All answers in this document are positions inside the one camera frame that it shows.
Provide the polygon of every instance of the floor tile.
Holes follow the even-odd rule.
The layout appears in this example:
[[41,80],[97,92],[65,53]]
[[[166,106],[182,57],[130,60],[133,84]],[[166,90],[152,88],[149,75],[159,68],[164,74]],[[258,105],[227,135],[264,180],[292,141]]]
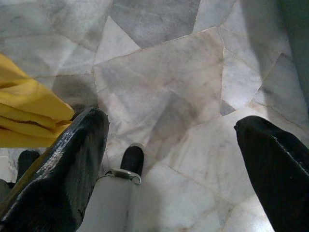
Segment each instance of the floor tile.
[[234,109],[251,101],[262,84],[262,76],[225,50],[222,73],[222,98]]
[[211,191],[156,163],[143,179],[137,231],[218,232]]
[[39,0],[56,32],[95,52],[112,0]]
[[12,170],[10,166],[10,159],[7,156],[0,156],[0,179],[6,182],[12,181]]
[[273,51],[262,43],[237,35],[229,30],[220,28],[225,48],[234,56],[252,67],[262,77],[265,77],[280,53]]
[[200,0],[114,0],[111,17],[142,48],[192,33]]
[[235,109],[232,106],[230,106],[229,104],[227,104],[226,101],[224,101],[224,100],[221,101],[220,114],[222,116],[228,115],[228,114],[230,114],[234,111],[235,111]]
[[64,36],[38,35],[3,39],[2,53],[30,76],[90,73],[94,52]]
[[108,16],[95,64],[130,54],[140,47]]
[[217,118],[222,50],[210,29],[95,66],[110,131],[144,131],[155,140]]
[[254,100],[299,125],[308,125],[308,108],[294,63],[281,55]]
[[276,0],[236,1],[224,27],[292,56]]
[[220,26],[230,14],[235,0],[201,0],[193,32]]
[[52,33],[53,26],[37,2],[1,5],[0,37]]
[[288,131],[295,135],[306,147],[309,147],[309,128],[308,125],[303,125],[300,127],[299,125],[287,120],[282,114],[273,110],[270,107],[266,107],[256,103],[252,100],[248,107],[258,111],[264,118],[280,127],[284,131]]
[[45,76],[45,77],[37,77],[35,78],[36,81],[40,82],[42,85],[47,87],[48,89],[52,89],[55,83],[55,76]]
[[240,206],[234,208],[224,227],[225,232],[274,232],[266,216],[259,217]]
[[254,194],[236,140],[234,125],[252,109],[235,111],[182,135],[162,140],[156,159],[218,192],[232,203]]
[[52,91],[76,113],[98,106],[93,74],[57,76]]

